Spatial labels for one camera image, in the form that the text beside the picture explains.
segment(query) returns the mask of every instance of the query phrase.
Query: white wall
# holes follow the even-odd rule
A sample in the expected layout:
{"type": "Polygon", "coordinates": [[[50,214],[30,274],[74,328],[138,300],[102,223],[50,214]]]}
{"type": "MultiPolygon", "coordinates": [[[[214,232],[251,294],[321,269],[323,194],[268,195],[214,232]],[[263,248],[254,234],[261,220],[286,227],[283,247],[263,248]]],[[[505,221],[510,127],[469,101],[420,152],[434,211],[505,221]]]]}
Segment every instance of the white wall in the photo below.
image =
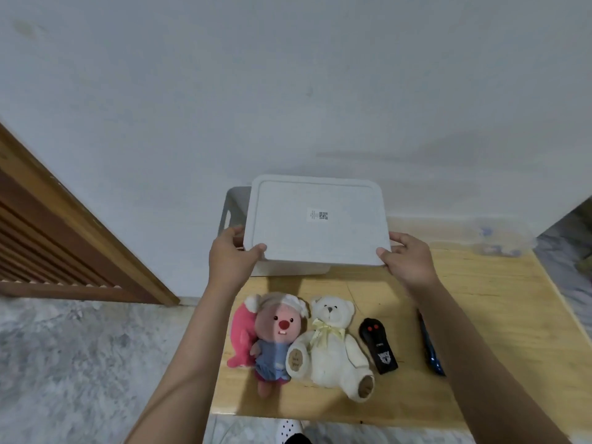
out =
{"type": "Polygon", "coordinates": [[[369,178],[542,232],[592,194],[592,0],[2,0],[0,119],[180,296],[226,190],[369,178]]]}

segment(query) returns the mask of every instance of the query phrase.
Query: remote control logo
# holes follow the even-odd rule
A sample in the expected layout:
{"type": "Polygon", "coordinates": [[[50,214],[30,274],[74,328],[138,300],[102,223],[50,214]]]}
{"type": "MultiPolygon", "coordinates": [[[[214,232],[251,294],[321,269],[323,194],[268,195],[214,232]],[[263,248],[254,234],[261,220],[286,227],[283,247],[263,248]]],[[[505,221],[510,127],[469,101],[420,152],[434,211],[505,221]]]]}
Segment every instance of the remote control logo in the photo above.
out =
{"type": "Polygon", "coordinates": [[[382,352],[382,353],[379,353],[378,356],[380,357],[381,362],[384,363],[385,365],[388,365],[391,362],[390,352],[382,352]]]}

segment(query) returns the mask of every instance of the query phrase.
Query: label sticker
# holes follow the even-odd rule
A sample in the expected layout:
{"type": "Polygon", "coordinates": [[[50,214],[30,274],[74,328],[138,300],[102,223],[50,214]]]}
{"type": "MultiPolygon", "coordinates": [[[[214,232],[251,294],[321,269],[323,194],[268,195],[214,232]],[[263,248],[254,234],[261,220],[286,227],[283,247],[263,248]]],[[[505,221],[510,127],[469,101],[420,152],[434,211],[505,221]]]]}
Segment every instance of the label sticker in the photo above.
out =
{"type": "Polygon", "coordinates": [[[309,223],[328,223],[329,212],[323,209],[307,209],[306,220],[309,223]]]}

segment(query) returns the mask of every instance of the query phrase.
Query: wooden table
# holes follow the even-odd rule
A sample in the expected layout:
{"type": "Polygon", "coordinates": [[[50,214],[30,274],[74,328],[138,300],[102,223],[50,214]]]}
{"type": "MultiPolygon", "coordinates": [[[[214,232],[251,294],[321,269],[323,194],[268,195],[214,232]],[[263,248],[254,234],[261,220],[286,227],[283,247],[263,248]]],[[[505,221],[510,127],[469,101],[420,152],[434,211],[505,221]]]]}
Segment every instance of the wooden table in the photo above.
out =
{"type": "MultiPolygon", "coordinates": [[[[527,392],[566,432],[592,432],[592,346],[534,254],[516,259],[435,249],[433,256],[442,282],[527,392]]],[[[226,366],[233,355],[227,337],[212,413],[466,427],[446,379],[426,367],[413,305],[385,269],[334,268],[323,276],[252,277],[234,307],[250,294],[269,291],[296,294],[306,301],[322,295],[352,300],[352,335],[359,340],[357,329],[366,317],[382,321],[399,369],[376,375],[374,395],[364,404],[350,401],[339,389],[297,380],[261,400],[251,371],[226,366]]]]}

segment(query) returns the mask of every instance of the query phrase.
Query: blue dress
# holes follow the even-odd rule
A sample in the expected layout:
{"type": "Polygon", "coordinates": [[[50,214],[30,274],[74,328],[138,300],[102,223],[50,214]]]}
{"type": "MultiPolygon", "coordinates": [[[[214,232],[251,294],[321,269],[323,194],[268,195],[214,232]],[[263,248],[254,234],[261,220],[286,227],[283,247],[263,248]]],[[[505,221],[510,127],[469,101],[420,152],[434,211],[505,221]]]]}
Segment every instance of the blue dress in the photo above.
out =
{"type": "Polygon", "coordinates": [[[290,380],[286,371],[286,357],[290,344],[270,343],[269,341],[257,341],[261,353],[255,359],[255,370],[268,382],[279,379],[290,380]]]}

